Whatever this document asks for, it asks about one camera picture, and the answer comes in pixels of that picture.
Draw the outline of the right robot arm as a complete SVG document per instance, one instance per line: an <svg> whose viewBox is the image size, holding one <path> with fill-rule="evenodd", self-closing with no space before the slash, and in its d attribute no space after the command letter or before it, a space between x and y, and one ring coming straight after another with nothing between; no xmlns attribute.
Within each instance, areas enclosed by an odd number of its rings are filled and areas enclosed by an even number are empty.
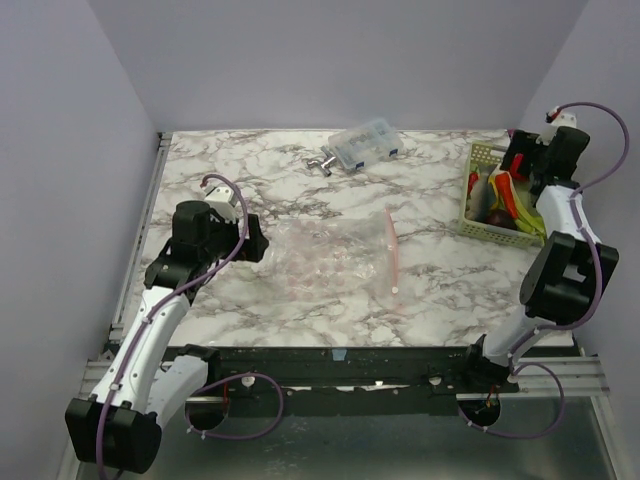
<svg viewBox="0 0 640 480"><path fill-rule="evenodd" d="M468 347L459 371L471 391L505 383L540 339L584 324L617 266L618 251L594 234L583 216L580 185L572 178L589 141L587 133L570 126L557 127L549 141L523 130L511 136L502 164L527 176L546 242L521 284L519 308Z"/></svg>

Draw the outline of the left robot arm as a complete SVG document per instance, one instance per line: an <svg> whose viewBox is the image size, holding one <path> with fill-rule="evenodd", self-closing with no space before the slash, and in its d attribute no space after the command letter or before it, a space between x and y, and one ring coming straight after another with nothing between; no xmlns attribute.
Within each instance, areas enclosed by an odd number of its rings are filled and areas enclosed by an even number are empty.
<svg viewBox="0 0 640 480"><path fill-rule="evenodd" d="M258 263L269 246L257 215L236 215L236 200L183 201L171 236L145 273L140 305L111 366L86 399L74 398L65 422L77 459L101 468L146 472L163 429L194 390L222 380L216 350L188 345L161 370L169 340L202 285L231 261Z"/></svg>

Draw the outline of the grey fake fish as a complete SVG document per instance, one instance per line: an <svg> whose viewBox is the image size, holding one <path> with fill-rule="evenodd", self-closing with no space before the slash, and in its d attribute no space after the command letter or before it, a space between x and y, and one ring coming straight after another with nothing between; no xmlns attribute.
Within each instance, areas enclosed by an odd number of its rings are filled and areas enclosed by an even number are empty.
<svg viewBox="0 0 640 480"><path fill-rule="evenodd" d="M467 201L465 218L470 221L483 222L489 212L492 188L486 176L480 176L474 183Z"/></svg>

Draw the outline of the orange fake carrot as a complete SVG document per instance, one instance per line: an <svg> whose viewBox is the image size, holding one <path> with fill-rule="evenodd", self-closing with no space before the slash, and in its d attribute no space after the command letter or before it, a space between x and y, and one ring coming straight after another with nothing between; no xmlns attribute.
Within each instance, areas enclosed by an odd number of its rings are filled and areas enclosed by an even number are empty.
<svg viewBox="0 0 640 480"><path fill-rule="evenodd" d="M512 219L518 219L519 214L514 199L510 174L508 172L497 173L494 175L493 182L496 187L498 197L501 199L506 211Z"/></svg>

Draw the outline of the yellow fake food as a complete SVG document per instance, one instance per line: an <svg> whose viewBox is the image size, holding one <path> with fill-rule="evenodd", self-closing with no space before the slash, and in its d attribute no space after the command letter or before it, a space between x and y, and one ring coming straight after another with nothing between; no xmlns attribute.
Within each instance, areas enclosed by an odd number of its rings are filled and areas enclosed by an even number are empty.
<svg viewBox="0 0 640 480"><path fill-rule="evenodd" d="M488 184L488 200L487 200L488 210L493 211L497 209L500 205L500 195L495 183L495 177L490 176L487 180L487 184Z"/></svg>

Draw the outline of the green fake lettuce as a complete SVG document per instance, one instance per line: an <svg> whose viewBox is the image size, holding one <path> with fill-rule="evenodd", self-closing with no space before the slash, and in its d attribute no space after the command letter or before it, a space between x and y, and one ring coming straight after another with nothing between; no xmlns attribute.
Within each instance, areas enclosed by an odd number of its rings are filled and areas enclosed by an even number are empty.
<svg viewBox="0 0 640 480"><path fill-rule="evenodd" d="M544 241L546 239L546 229L543 219L540 216L534 216L529 212L526 205L520 199L517 190L513 191L512 196L515 211L517 213L517 217L514 219L514 222L518 229Z"/></svg>

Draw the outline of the red fake chili pepper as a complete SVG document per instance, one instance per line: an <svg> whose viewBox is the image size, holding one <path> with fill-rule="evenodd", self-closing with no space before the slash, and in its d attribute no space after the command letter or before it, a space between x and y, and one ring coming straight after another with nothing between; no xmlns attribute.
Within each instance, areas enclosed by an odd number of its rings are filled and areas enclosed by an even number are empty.
<svg viewBox="0 0 640 480"><path fill-rule="evenodd" d="M468 182L467 182L467 195L470 196L472 189L474 188L475 183L478 181L479 179L479 174L477 171L472 171L469 176L468 176Z"/></svg>

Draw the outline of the clear zip top bag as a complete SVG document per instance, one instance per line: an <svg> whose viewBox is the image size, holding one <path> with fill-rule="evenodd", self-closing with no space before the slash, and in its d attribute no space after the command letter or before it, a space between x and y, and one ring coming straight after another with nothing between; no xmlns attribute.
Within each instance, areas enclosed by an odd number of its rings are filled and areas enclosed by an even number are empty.
<svg viewBox="0 0 640 480"><path fill-rule="evenodd" d="M365 291L400 293L399 246L389 209L365 218L287 218L269 238L260 278L278 299L320 301Z"/></svg>

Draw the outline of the dark purple fake eggplant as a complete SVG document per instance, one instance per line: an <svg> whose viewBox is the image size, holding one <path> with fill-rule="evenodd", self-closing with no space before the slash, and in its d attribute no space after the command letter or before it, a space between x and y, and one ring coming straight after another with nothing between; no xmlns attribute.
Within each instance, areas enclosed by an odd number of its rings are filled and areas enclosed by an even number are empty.
<svg viewBox="0 0 640 480"><path fill-rule="evenodd" d="M504 228L504 229L509 229L509 230L516 230L517 229L517 225L515 220L512 218L512 216L505 210L502 209L496 209L493 210L487 217L485 220L487 225L491 225L491 226L495 226L495 227L499 227L499 228Z"/></svg>

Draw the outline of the red fake tomato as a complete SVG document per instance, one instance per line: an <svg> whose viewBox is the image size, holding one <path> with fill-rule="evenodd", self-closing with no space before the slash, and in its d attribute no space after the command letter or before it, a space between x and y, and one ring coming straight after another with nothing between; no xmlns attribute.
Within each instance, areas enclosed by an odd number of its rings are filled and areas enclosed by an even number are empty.
<svg viewBox="0 0 640 480"><path fill-rule="evenodd" d="M529 167L522 153L517 153L513 156L509 166L509 173L516 181L526 182L529 180Z"/></svg>

